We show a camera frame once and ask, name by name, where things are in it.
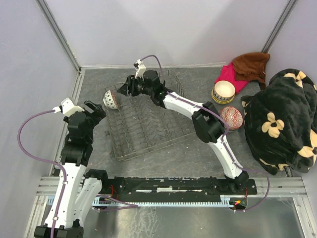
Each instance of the flower-patterned blanket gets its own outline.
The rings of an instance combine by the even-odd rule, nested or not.
[[[241,98],[253,157],[275,175],[285,166],[307,173],[317,156],[317,88],[301,71],[286,69],[254,96]]]

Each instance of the wire dish rack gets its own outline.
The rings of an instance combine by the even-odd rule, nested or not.
[[[184,88],[175,72],[163,72],[166,87],[186,97]],[[192,121],[172,110],[156,106],[147,95],[126,97],[117,93],[123,85],[107,87],[112,90],[118,110],[106,110],[109,134],[112,140],[113,156],[117,160],[128,160],[170,145],[185,141],[193,133]]]

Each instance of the gray wall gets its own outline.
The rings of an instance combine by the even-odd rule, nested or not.
[[[82,66],[229,62],[261,51],[287,0],[47,0]],[[154,64],[147,60],[147,65]]]
[[[299,0],[280,34],[269,50],[267,82],[286,68],[303,71],[317,84],[317,1]],[[302,174],[305,188],[317,219],[317,165]]]
[[[0,1],[0,32],[0,237],[21,238],[50,166],[20,151],[18,128],[58,106],[76,72],[34,0]],[[22,132],[25,148],[52,159],[62,124],[62,115],[54,114],[31,121]]]

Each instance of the red wire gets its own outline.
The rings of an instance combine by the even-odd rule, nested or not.
[[[118,199],[118,193],[116,190],[114,190],[113,185],[110,185],[109,188],[111,189],[111,197],[113,198],[113,192],[115,192],[117,195],[117,199]]]

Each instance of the bowl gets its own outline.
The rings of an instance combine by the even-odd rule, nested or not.
[[[232,106],[224,107],[220,112],[220,116],[228,124],[230,131],[238,129],[243,124],[241,112]]]
[[[104,98],[103,98],[104,104],[109,109],[118,109],[118,103],[115,100],[115,95],[112,90],[106,91]]]
[[[229,101],[234,94],[236,89],[233,84],[228,81],[219,81],[214,85],[213,94],[219,101]]]
[[[226,101],[220,100],[220,99],[216,98],[216,96],[214,95],[214,89],[212,89],[212,91],[211,91],[211,97],[216,103],[221,104],[221,105],[231,103],[234,99],[234,95],[233,95],[229,100],[226,100]]]

